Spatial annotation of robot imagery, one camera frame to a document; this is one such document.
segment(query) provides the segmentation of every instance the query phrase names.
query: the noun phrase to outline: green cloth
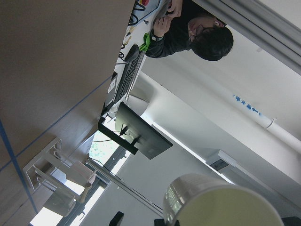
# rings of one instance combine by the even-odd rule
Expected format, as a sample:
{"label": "green cloth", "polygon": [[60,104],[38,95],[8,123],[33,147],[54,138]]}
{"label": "green cloth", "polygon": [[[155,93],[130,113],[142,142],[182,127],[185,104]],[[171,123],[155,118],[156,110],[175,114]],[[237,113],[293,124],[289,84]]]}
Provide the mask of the green cloth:
{"label": "green cloth", "polygon": [[145,51],[146,52],[147,49],[150,46],[150,43],[151,43],[150,35],[148,33],[145,33],[144,37],[143,37],[143,40],[144,40],[144,43],[141,46],[139,46],[139,49],[140,49],[140,51]]}

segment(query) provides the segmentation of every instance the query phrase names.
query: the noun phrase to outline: person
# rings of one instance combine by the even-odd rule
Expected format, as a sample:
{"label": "person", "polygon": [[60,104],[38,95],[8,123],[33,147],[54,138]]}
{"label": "person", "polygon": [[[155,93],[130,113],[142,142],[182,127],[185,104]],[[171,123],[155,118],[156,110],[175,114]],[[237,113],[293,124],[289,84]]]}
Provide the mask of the person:
{"label": "person", "polygon": [[146,55],[161,58],[192,49],[205,60],[220,60],[233,47],[233,35],[225,26],[192,0],[172,0],[166,15],[154,22]]}

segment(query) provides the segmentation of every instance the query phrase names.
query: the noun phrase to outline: black hair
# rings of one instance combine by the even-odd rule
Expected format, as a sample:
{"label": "black hair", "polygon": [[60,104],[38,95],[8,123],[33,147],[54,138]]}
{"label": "black hair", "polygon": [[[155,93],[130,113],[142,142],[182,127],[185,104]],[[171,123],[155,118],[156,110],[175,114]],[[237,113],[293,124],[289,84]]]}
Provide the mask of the black hair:
{"label": "black hair", "polygon": [[233,35],[227,27],[213,27],[208,32],[202,32],[189,42],[193,52],[199,57],[217,61],[226,56],[233,47]]}

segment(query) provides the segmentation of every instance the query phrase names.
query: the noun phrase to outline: wristwatch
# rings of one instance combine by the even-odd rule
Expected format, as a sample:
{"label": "wristwatch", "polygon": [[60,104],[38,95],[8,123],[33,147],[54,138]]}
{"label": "wristwatch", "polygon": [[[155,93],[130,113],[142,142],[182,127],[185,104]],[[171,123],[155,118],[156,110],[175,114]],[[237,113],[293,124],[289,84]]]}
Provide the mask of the wristwatch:
{"label": "wristwatch", "polygon": [[157,35],[154,35],[154,34],[153,34],[153,31],[151,31],[150,37],[151,37],[151,39],[154,40],[154,41],[161,41],[161,40],[163,39],[163,36],[162,36],[162,37],[158,37]]}

